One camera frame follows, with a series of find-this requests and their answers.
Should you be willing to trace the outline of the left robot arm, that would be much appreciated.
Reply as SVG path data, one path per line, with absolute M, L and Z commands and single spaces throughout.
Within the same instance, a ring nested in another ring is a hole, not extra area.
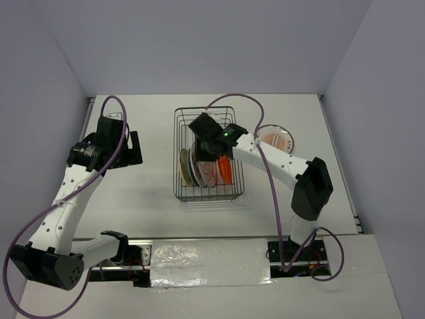
M 106 259 L 115 265 L 128 261 L 128 236 L 116 231 L 103 231 L 81 247 L 72 248 L 82 214 L 105 175 L 101 169 L 111 156 L 116 158 L 110 169 L 143 162 L 137 132 L 125 135 L 123 128 L 123 121 L 101 117 L 96 131 L 70 149 L 54 209 L 26 245 L 11 249 L 11 260 L 27 280 L 72 290 L 90 267 Z

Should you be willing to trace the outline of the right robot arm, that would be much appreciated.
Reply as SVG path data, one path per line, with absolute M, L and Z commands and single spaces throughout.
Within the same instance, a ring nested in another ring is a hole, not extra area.
M 287 154 L 256 139 L 239 125 L 222 128 L 205 112 L 189 128 L 196 137 L 198 160 L 228 156 L 265 171 L 293 191 L 291 208 L 296 220 L 290 233 L 289 253 L 296 260 L 305 259 L 312 251 L 310 242 L 318 217 L 333 193 L 326 163 L 317 157 L 309 161 Z

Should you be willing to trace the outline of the white plate orange sunburst pattern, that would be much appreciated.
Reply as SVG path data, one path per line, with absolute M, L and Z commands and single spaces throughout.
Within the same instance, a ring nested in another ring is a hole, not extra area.
M 292 153 L 295 140 L 292 134 L 282 126 L 266 124 L 260 126 L 258 137 L 270 146 L 273 146 L 287 154 Z

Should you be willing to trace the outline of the orange plastic plate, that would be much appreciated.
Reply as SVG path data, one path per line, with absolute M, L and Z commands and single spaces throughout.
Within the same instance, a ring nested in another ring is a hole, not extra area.
M 228 156 L 220 156 L 218 159 L 218 170 L 223 182 L 232 184 L 232 165 Z

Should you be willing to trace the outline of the white plate red line pattern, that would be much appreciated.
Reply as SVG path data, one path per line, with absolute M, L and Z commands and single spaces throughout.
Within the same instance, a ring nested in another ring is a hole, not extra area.
M 212 161 L 199 161 L 199 171 L 203 181 L 209 188 L 214 188 L 218 183 L 218 168 L 215 162 Z

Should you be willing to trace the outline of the blue floral plate dark rim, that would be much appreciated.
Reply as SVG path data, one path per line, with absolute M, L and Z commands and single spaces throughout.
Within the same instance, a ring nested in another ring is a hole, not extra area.
M 192 151 L 194 150 L 195 143 L 192 143 L 191 147 L 188 149 L 188 165 L 189 165 L 189 173 L 191 174 L 193 183 L 195 187 L 200 187 L 199 180 L 197 178 L 197 174 L 195 173 L 195 169 L 193 166 L 192 160 Z

